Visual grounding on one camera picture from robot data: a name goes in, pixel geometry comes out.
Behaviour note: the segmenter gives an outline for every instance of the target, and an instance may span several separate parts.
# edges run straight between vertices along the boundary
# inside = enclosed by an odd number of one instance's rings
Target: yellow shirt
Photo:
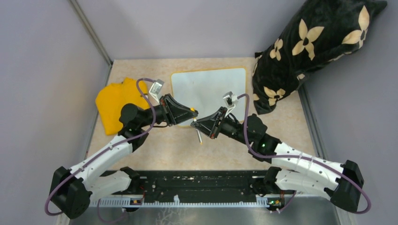
[[[139,87],[144,94],[148,94],[148,88],[143,81],[139,83]],[[106,135],[117,134],[123,128],[119,118],[123,106],[127,103],[135,104],[142,109],[149,108],[149,104],[141,97],[134,79],[125,78],[123,83],[111,83],[98,93],[95,104]]]

